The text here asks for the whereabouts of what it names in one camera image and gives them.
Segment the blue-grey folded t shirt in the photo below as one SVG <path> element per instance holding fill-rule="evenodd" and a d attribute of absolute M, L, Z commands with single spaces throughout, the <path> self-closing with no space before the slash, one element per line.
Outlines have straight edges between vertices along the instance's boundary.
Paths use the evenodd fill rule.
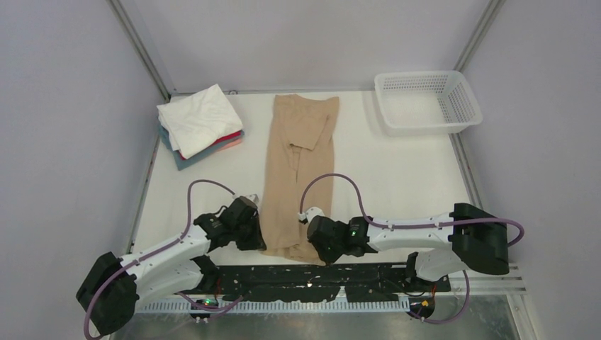
<path fill-rule="evenodd" d="M 216 152 L 219 152 L 219 149 L 222 146 L 226 145 L 226 143 L 222 143 L 222 144 L 219 144 L 214 147 L 209 147 L 205 151 L 200 151 L 200 152 L 194 154 L 189 159 L 181 159 L 179 156 L 178 150 L 174 150 L 172 148 L 172 144 L 169 141 L 168 131 L 164 127 L 162 127 L 160 124 L 158 125 L 158 135 L 159 135 L 160 140 L 162 141 L 163 145 L 172 153 L 176 167 L 179 171 L 186 169 L 195 163 L 198 163 L 199 161 L 209 157 L 212 154 L 215 154 Z"/>

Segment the beige t shirt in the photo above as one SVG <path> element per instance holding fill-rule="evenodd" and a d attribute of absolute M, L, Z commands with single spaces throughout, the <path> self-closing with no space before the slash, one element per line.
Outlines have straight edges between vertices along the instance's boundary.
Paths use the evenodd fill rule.
<path fill-rule="evenodd" d="M 337 96 L 314 100 L 289 94 L 274 99 L 259 213 L 264 254 L 324 264 L 308 242 L 308 227 L 298 214 L 311 207 L 331 212 L 331 177 L 318 181 L 308 192 L 305 189 L 315 178 L 335 170 L 333 135 L 339 107 Z"/>

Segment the red folded t shirt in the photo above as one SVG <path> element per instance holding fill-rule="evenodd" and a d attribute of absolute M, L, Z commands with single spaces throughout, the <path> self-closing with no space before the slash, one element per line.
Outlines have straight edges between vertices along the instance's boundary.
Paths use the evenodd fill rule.
<path fill-rule="evenodd" d="M 229 134 L 229 135 L 226 135 L 224 137 L 221 137 L 221 138 L 217 139 L 216 141 L 214 141 L 212 144 L 210 144 L 208 147 L 202 149 L 201 151 L 205 151 L 209 147 L 214 147 L 214 146 L 217 146 L 218 144 L 219 145 L 221 145 L 222 143 L 226 143 L 227 144 L 227 143 L 232 142 L 233 140 L 235 140 L 237 138 L 243 137 L 243 135 L 244 135 L 244 130 L 239 130 L 237 132 L 234 132 L 232 134 Z M 179 156 L 180 156 L 181 159 L 189 159 L 191 157 L 191 156 L 189 156 L 189 157 L 184 156 L 182 154 L 181 150 L 179 150 L 178 153 L 179 153 Z"/>

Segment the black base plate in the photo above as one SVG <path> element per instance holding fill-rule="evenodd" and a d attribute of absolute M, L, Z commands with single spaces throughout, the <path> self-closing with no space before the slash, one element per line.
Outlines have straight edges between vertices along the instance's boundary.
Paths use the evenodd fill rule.
<path fill-rule="evenodd" d="M 189 295 L 221 295 L 227 301 L 330 302 L 345 293 L 350 302 L 386 302 L 403 293 L 419 295 L 451 290 L 447 277 L 436 283 L 409 281 L 404 263 L 356 263 L 332 266 L 217 266 Z"/>

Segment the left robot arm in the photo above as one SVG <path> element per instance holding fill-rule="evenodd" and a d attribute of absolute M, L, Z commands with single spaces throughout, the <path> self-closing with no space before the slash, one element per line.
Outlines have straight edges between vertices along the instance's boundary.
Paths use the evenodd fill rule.
<path fill-rule="evenodd" d="M 194 288 L 211 292 L 218 270 L 209 252 L 231 242 L 240 250 L 264 248 L 258 201 L 256 195 L 238 196 L 221 213 L 198 216 L 183 236 L 137 254 L 98 257 L 76 294 L 89 316 L 85 325 L 94 325 L 100 336 L 110 335 L 155 300 Z"/>

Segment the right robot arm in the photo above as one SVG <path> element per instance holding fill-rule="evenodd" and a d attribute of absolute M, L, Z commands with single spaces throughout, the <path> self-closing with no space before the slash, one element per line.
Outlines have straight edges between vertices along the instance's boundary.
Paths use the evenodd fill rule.
<path fill-rule="evenodd" d="M 453 211 L 414 220 L 353 217 L 334 221 L 317 207 L 298 214 L 307 239 L 321 261 L 330 265 L 341 256 L 361 257 L 393 249 L 413 249 L 405 267 L 405 283 L 424 290 L 451 273 L 472 270 L 501 276 L 509 273 L 508 221 L 468 203 Z"/>

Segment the white plastic basket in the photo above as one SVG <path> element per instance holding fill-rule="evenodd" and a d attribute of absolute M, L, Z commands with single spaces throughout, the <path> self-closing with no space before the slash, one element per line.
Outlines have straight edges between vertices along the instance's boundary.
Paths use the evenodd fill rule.
<path fill-rule="evenodd" d="M 458 71 L 389 72 L 374 77 L 379 119 L 391 137 L 448 135 L 483 122 Z"/>

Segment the white folded t shirt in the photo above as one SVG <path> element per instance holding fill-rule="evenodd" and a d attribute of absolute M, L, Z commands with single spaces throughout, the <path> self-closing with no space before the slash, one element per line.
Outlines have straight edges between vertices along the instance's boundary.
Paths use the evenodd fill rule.
<path fill-rule="evenodd" d="M 189 159 L 244 125 L 218 84 L 191 96 L 158 105 L 159 122 L 172 148 Z"/>

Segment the aluminium front rail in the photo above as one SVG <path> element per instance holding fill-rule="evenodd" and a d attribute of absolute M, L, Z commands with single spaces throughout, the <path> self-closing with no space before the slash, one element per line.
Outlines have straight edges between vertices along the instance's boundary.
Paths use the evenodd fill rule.
<path fill-rule="evenodd" d="M 409 283 L 403 263 L 358 263 L 215 267 L 186 294 L 219 308 L 242 297 L 232 314 L 414 312 L 426 317 L 443 298 L 462 302 L 466 293 L 476 298 L 526 292 L 516 266 L 504 276 L 455 273 L 436 283 Z"/>

